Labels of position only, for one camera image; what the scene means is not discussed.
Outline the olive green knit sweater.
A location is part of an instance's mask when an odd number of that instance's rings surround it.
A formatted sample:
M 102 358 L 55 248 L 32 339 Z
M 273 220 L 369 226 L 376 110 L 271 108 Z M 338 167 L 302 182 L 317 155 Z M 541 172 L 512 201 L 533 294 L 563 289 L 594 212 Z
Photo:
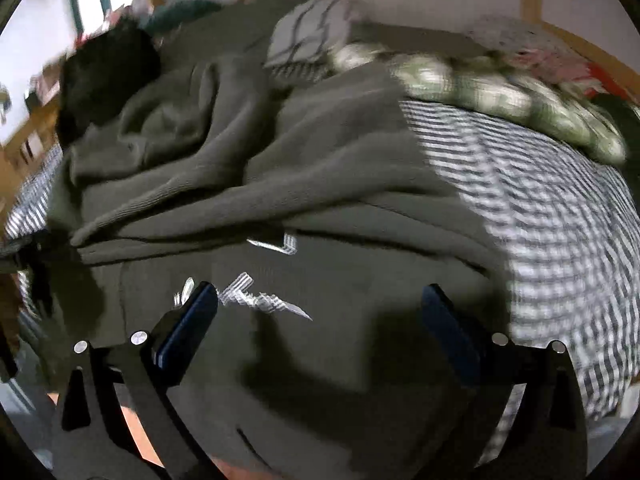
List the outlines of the olive green knit sweater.
M 210 457 L 285 479 L 461 479 L 499 418 L 480 355 L 503 258 L 382 64 L 266 69 L 300 0 L 181 26 L 163 73 L 65 153 L 49 209 L 68 338 L 119 344 L 188 278 L 222 293 L 169 397 Z

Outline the red white striped cloth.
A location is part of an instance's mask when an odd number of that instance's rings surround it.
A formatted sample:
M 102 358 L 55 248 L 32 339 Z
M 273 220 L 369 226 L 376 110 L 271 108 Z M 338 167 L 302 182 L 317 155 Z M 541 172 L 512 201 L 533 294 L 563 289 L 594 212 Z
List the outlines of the red white striped cloth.
M 544 49 L 524 49 L 506 56 L 510 65 L 528 70 L 546 84 L 553 84 L 587 99 L 598 94 L 626 98 L 626 91 L 598 64 L 574 54 Z

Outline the black white gingham bedsheet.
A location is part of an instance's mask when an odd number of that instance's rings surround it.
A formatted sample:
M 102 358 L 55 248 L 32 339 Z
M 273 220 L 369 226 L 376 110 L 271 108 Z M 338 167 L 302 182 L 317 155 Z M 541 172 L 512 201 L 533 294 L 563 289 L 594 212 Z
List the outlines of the black white gingham bedsheet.
M 639 220 L 616 171 L 505 120 L 400 100 L 410 130 L 436 174 L 483 222 L 503 258 L 506 325 L 538 346 L 569 337 L 577 321 L 612 307 L 637 315 Z M 49 222 L 55 261 L 68 254 Z M 71 339 L 55 315 L 29 315 L 22 341 L 55 384 Z

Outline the wooden bed frame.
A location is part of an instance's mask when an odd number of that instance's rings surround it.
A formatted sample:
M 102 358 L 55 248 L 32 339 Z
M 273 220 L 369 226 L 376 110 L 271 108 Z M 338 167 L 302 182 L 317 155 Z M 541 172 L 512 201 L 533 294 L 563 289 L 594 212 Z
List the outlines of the wooden bed frame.
M 639 32 L 620 0 L 520 0 L 521 19 L 547 29 L 639 96 Z

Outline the black garment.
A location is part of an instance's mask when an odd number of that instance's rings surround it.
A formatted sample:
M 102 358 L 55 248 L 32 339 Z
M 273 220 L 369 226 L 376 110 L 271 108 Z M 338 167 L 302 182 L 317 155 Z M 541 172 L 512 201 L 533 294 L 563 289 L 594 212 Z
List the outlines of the black garment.
M 86 40 L 63 64 L 55 131 L 61 148 L 91 125 L 114 119 L 127 101 L 160 76 L 152 36 L 132 18 Z

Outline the white dotted cloth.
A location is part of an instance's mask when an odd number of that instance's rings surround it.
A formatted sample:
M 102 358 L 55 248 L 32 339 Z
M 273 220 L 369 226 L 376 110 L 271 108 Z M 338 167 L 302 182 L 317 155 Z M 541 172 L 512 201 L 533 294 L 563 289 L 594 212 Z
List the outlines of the white dotted cloth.
M 487 50 L 520 52 L 553 46 L 553 39 L 539 25 L 510 16 L 483 15 L 466 26 L 464 33 Z

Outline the green white plaid cloth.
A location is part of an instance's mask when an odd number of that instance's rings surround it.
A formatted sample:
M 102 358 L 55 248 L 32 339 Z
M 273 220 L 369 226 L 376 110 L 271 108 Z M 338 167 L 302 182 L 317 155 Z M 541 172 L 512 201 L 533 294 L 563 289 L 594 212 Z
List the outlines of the green white plaid cloth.
M 352 42 L 333 48 L 329 60 L 337 73 L 381 62 L 409 99 L 513 122 L 570 144 L 600 164 L 622 166 L 628 157 L 620 128 L 582 92 L 566 84 L 547 84 L 496 52 L 453 58 Z

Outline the white grid pattern cloth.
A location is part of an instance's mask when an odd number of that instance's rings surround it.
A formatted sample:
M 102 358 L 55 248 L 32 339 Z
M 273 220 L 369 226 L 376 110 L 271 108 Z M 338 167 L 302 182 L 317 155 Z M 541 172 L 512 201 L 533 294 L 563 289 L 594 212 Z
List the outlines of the white grid pattern cloth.
M 352 0 L 307 0 L 288 12 L 273 29 L 265 68 L 317 63 L 344 46 L 358 12 Z

